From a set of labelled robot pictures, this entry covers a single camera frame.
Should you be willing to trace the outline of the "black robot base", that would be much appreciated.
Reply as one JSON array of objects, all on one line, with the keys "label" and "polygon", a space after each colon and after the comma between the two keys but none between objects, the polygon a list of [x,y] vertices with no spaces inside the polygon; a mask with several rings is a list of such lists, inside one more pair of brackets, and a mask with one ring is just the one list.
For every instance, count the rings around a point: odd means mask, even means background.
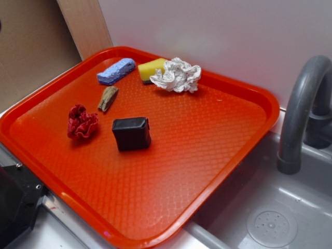
[{"label": "black robot base", "polygon": [[1,167],[1,248],[12,248],[33,231],[45,191],[26,166]]}]

